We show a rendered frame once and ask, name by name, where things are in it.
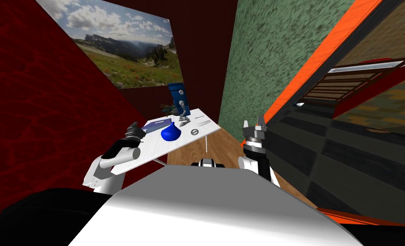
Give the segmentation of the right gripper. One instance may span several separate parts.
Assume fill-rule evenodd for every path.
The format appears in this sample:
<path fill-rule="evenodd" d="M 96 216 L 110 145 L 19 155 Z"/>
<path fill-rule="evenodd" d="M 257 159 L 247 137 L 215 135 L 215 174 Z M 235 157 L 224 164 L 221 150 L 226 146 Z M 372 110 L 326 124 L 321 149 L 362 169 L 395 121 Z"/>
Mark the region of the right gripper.
<path fill-rule="evenodd" d="M 255 138 L 258 140 L 265 139 L 265 132 L 267 131 L 267 126 L 263 115 L 258 116 L 257 126 L 250 126 L 247 120 L 244 120 L 243 124 L 243 134 L 246 139 Z"/>

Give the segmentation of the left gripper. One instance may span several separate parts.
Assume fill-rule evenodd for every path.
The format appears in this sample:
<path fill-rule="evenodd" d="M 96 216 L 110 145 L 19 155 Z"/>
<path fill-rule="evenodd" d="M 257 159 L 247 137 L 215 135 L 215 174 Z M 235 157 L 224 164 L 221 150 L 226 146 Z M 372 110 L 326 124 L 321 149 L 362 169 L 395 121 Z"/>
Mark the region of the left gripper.
<path fill-rule="evenodd" d="M 125 138 L 137 138 L 143 139 L 146 136 L 146 132 L 138 126 L 138 122 L 132 123 L 126 130 Z"/>

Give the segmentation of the blue book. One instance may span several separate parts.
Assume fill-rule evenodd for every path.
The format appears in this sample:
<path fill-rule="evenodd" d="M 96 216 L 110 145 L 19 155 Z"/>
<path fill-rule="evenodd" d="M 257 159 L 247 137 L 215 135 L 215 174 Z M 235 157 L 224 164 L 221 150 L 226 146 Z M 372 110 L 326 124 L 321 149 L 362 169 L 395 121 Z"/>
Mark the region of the blue book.
<path fill-rule="evenodd" d="M 153 121 L 150 123 L 147 123 L 145 126 L 143 126 L 141 129 L 145 131 L 146 134 L 149 134 L 153 131 L 162 129 L 164 127 L 169 126 L 172 123 L 172 119 L 171 118 L 165 118 L 162 120 L 157 120 L 157 121 Z"/>

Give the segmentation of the white table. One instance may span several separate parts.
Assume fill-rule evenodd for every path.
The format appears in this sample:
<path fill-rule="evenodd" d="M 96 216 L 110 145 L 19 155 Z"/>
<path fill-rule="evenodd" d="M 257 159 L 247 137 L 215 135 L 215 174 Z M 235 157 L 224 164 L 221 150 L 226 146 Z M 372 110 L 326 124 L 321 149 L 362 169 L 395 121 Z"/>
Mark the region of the white table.
<path fill-rule="evenodd" d="M 116 165 L 111 169 L 111 172 L 115 175 L 125 173 L 220 130 L 220 126 L 212 121 L 199 108 L 190 110 L 190 113 L 188 118 L 191 121 L 182 127 L 179 126 L 179 116 L 168 116 L 182 131 L 179 139 L 176 141 L 163 140 L 161 137 L 162 129 L 151 132 L 142 139 L 142 143 L 138 146 L 141 150 L 139 158 Z"/>

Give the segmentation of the blue vase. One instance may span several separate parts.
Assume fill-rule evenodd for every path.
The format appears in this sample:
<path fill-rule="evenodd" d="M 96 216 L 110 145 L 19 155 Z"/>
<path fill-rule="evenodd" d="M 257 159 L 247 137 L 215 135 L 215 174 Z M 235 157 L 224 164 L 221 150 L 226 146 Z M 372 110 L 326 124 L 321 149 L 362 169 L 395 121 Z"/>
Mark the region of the blue vase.
<path fill-rule="evenodd" d="M 181 129 L 174 122 L 171 122 L 168 127 L 161 131 L 161 137 L 165 141 L 176 141 L 181 136 L 181 133 Z"/>

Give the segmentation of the dark potted plant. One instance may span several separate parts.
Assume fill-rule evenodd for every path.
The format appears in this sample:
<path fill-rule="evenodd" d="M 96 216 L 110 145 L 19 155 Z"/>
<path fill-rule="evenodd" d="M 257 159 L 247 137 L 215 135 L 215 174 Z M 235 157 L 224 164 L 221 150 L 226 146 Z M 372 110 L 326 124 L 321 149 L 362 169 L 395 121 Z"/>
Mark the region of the dark potted plant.
<path fill-rule="evenodd" d="M 161 111 L 163 113 L 165 113 L 166 116 L 168 116 L 168 115 L 179 116 L 180 115 L 178 108 L 175 105 L 161 104 L 160 108 L 161 108 Z"/>

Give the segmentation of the blue cabinet with silver knobs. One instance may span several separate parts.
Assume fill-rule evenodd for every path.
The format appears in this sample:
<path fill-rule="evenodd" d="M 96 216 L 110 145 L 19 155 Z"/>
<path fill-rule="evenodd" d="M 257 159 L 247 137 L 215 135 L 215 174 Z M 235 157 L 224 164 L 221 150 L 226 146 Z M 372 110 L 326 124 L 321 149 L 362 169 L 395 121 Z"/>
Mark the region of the blue cabinet with silver knobs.
<path fill-rule="evenodd" d="M 171 92 L 172 98 L 173 98 L 173 103 L 176 106 L 179 115 L 182 115 L 184 112 L 185 108 L 185 114 L 184 116 L 189 116 L 190 109 L 188 105 L 188 99 L 187 99 L 187 94 L 185 90 L 185 86 L 183 82 L 180 83 L 169 83 L 168 84 L 169 91 Z"/>

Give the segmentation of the landscape picture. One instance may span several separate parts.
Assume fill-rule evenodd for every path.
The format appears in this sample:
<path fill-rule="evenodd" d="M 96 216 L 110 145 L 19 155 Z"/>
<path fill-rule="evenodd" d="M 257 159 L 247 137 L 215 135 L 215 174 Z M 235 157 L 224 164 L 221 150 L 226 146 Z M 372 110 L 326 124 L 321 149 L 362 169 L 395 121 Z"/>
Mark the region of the landscape picture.
<path fill-rule="evenodd" d="M 170 21 L 104 0 L 36 0 L 118 89 L 182 82 Z"/>

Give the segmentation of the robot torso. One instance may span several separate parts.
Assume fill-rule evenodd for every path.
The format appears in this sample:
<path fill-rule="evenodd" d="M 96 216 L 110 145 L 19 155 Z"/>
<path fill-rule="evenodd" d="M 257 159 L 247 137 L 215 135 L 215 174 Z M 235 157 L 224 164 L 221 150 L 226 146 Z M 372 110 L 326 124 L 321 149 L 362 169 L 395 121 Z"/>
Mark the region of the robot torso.
<path fill-rule="evenodd" d="M 363 246 L 253 171 L 167 165 L 118 191 L 68 246 Z"/>

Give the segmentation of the red slatted furniture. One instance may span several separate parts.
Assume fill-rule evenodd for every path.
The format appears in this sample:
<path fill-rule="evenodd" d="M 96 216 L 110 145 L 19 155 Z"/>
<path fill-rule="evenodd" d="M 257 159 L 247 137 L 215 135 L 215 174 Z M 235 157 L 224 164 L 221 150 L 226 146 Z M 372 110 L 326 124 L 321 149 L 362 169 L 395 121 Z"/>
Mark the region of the red slatted furniture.
<path fill-rule="evenodd" d="M 334 69 L 345 71 L 329 71 L 299 99 L 300 103 L 334 108 L 333 118 L 405 81 L 405 57 L 368 60 Z"/>

